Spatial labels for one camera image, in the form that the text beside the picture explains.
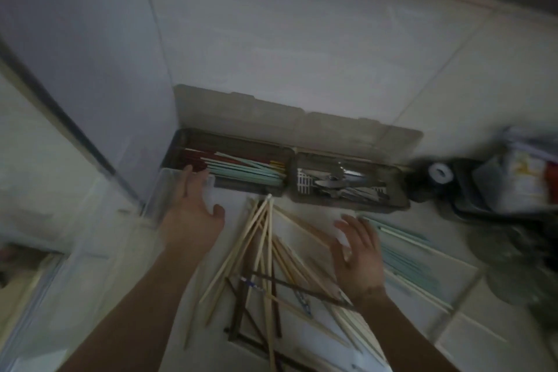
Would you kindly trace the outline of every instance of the wall tile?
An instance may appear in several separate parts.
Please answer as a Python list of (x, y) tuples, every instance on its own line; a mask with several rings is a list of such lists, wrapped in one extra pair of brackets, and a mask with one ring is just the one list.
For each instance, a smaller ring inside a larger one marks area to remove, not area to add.
[(501, 14), (485, 24), (396, 125), (423, 131), (415, 155), (472, 155), (506, 125), (558, 124), (558, 27)]
[(455, 0), (153, 0), (174, 83), (391, 123), (490, 9)]

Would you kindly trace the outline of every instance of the person's left hand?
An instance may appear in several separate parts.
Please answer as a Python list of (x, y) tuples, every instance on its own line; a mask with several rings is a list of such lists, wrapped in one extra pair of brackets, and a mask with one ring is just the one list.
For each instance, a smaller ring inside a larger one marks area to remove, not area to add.
[(219, 205), (209, 213), (202, 198), (209, 171), (192, 172), (188, 165), (180, 175), (171, 207), (161, 223), (165, 251), (198, 264), (213, 247), (225, 225), (225, 209)]

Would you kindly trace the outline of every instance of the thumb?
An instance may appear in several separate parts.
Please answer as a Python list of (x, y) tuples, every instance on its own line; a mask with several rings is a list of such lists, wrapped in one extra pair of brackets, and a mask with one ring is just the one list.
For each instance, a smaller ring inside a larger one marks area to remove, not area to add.
[(221, 205), (213, 206), (213, 218), (225, 219), (225, 209)]
[(331, 246), (329, 247), (331, 252), (331, 257), (333, 258), (333, 267), (335, 269), (335, 275), (339, 278), (339, 275), (345, 270), (346, 262), (345, 257), (343, 257), (343, 248), (338, 239), (335, 239)]

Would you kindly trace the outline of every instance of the pile of chopsticks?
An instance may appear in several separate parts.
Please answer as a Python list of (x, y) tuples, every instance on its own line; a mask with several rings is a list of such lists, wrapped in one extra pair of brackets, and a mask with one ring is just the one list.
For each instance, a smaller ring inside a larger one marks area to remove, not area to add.
[(209, 169), (217, 177), (225, 177), (256, 184), (282, 186), (286, 178), (285, 164), (274, 160), (248, 159), (231, 156), (219, 151), (183, 149), (182, 159), (194, 171)]
[[(227, 328), (229, 340), (242, 342), (249, 340), (239, 331), (242, 317), (246, 315), (262, 340), (261, 343), (252, 341), (252, 345), (266, 350), (272, 371), (282, 370), (281, 362), (299, 370), (314, 370), (274, 349), (275, 337), (280, 338), (282, 335), (279, 308), (288, 310), (317, 331), (347, 348), (352, 347), (362, 353), (364, 347), (382, 365), (387, 365), (380, 344), (366, 325), (364, 318), (355, 312), (354, 307), (341, 294), (333, 279), (328, 277), (317, 264), (304, 261), (287, 243), (273, 234), (275, 214), (290, 221), (294, 218), (283, 209), (275, 207), (271, 195), (268, 195), (263, 202), (253, 203), (244, 228), (199, 299), (198, 304), (201, 304), (212, 295), (205, 318), (206, 325), (210, 323), (225, 287), (229, 287), (237, 300), (232, 323)], [(280, 268), (285, 280), (275, 278), (274, 263)], [(256, 277), (262, 278), (261, 285), (255, 283)], [(237, 289), (234, 289), (231, 282), (234, 278), (239, 278)], [(300, 306), (278, 298), (274, 291), (275, 284), (293, 289)], [(247, 308), (253, 290), (264, 296), (265, 334), (252, 320)], [(346, 339), (313, 318), (311, 297), (324, 303)], [(305, 357), (309, 356), (314, 357), (313, 363), (317, 362), (317, 355), (306, 353)]]

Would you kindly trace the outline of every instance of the white countertop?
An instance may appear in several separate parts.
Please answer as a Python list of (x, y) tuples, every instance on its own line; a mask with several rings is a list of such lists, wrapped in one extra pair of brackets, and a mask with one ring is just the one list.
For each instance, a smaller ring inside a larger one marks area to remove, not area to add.
[[(233, 241), (237, 238), (240, 228), (246, 221), (248, 197), (255, 196), (220, 188), (213, 190), (213, 202), (221, 204), (226, 210), (226, 225), (215, 247), (206, 258), (204, 289), (219, 268)], [(336, 208), (293, 203), (286, 197), (276, 199), (276, 204), (310, 222), (317, 228), (336, 236), (339, 236), (340, 232), (333, 227), (333, 220), (338, 218), (341, 213), (352, 213)], [(431, 203), (413, 204), (408, 212), (371, 214), (371, 216), (390, 225), (421, 233), (428, 237), (441, 251), (468, 263), (482, 266), (466, 247), (465, 235), (471, 228), (442, 219)], [(327, 250), (278, 215), (273, 218), (273, 231), (284, 237), (302, 257), (312, 257), (323, 265), (330, 264)], [(389, 244), (394, 248), (405, 250), (412, 254), (415, 259), (427, 263), (440, 281), (443, 297), (447, 301), (454, 301), (475, 274), (474, 269), (460, 263), (432, 255), (422, 249), (409, 247), (407, 243), (395, 240), (393, 237), (384, 235), (380, 235), (380, 237), (384, 242), (389, 240)], [(388, 282), (387, 287), (389, 295), (402, 312), (426, 335), (445, 314), (399, 285)], [(282, 288), (280, 285), (277, 286), (277, 291), (281, 298), (296, 303), (292, 291)], [(193, 285), (191, 283), (178, 309), (161, 372), (211, 371), (223, 370), (224, 368), (229, 371), (261, 371), (268, 369), (267, 360), (227, 341), (227, 335), (223, 332), (223, 328), (229, 326), (234, 307), (234, 297), (228, 289), (225, 290), (208, 327), (203, 327), (208, 303), (205, 302), (197, 310), (189, 347), (184, 351), (185, 324), (192, 305), (192, 298)], [(261, 297), (255, 294), (251, 298), (249, 308), (256, 318), (262, 317), (261, 307)], [(343, 336), (321, 302), (313, 300), (312, 309), (317, 320)], [(463, 307), (463, 312), (500, 334), (508, 342), (499, 341), (470, 322), (457, 319), (442, 340), (442, 346), (445, 355), (462, 372), (546, 372), (556, 370), (555, 363), (543, 344), (538, 328), (527, 311), (523, 308), (507, 305), (495, 298), (484, 282), (478, 285), (468, 298), (468, 302)], [(276, 349), (284, 354), (296, 358), (297, 355), (294, 350), (296, 347), (302, 346), (345, 371), (351, 371), (352, 364), (357, 364), (369, 372), (383, 370), (383, 367), (366, 351), (364, 355), (360, 355), (353, 349), (341, 346), (287, 311), (281, 310), (281, 321), (283, 338), (280, 341), (277, 340)], [(243, 321), (242, 332), (254, 335), (247, 326), (246, 320)]]

